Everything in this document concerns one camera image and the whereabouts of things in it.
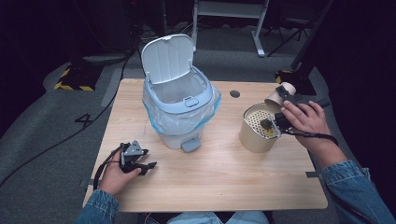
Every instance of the wooden table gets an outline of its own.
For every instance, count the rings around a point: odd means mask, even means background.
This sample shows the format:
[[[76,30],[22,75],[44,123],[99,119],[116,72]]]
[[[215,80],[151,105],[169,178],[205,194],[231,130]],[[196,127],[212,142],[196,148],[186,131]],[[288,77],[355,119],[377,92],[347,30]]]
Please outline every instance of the wooden table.
[[[305,148],[282,135],[265,153],[243,148],[243,113],[278,86],[275,83],[212,82],[222,93],[219,111],[204,127],[201,147],[192,153],[168,148],[150,125],[142,103],[143,79],[124,79],[113,105],[92,172],[120,143],[137,140],[149,153],[141,163],[157,161],[117,195],[123,212],[181,212],[314,209],[327,200]],[[240,97],[233,98],[230,91]],[[92,194],[92,186],[85,202]]]

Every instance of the denim sleeve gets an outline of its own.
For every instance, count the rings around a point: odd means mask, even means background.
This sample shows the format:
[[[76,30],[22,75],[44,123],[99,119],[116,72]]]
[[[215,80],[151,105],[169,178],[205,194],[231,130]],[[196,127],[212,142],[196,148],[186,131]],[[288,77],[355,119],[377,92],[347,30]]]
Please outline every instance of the denim sleeve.
[[[340,223],[367,223],[362,217],[373,223],[396,223],[370,180],[368,169],[343,161],[324,168],[322,175],[336,202]]]
[[[79,213],[76,224],[114,223],[119,211],[119,203],[110,194],[96,189]]]

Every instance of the hand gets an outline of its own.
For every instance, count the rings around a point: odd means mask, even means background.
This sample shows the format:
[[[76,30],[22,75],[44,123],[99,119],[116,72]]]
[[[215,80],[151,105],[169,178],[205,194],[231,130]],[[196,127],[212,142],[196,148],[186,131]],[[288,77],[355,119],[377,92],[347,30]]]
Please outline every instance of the hand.
[[[282,113],[291,125],[307,133],[330,134],[323,108],[317,103],[309,101],[309,105],[298,104],[298,107],[289,101],[283,103]],[[318,157],[320,165],[328,166],[347,158],[341,149],[331,140],[316,137],[296,136],[297,140],[310,152]]]
[[[125,186],[142,171],[140,168],[132,170],[132,172],[125,174],[120,168],[120,150],[114,154],[106,166],[103,174],[102,182],[99,189],[111,194],[116,195],[122,191]]]

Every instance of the cylindrical container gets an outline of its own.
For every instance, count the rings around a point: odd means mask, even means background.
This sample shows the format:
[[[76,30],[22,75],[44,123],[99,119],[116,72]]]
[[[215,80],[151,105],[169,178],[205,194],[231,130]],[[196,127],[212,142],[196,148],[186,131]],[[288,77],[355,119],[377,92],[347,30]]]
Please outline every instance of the cylindrical container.
[[[294,95],[296,93],[296,89],[289,82],[282,82],[282,85],[285,90],[289,92],[290,95]],[[272,108],[280,109],[283,106],[283,98],[279,96],[279,93],[274,90],[265,100],[264,102]]]
[[[242,146],[252,152],[266,152],[275,143],[277,133],[274,128],[265,130],[260,122],[264,119],[273,119],[279,110],[269,107],[265,103],[251,106],[244,113],[239,140]]]

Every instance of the trash can lid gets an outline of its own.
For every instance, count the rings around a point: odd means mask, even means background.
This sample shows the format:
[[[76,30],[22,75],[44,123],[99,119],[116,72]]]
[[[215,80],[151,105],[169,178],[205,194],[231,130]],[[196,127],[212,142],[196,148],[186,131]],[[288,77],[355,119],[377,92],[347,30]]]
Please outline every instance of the trash can lid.
[[[174,80],[192,67],[193,44],[187,35],[167,35],[149,42],[142,50],[142,64],[152,84]]]

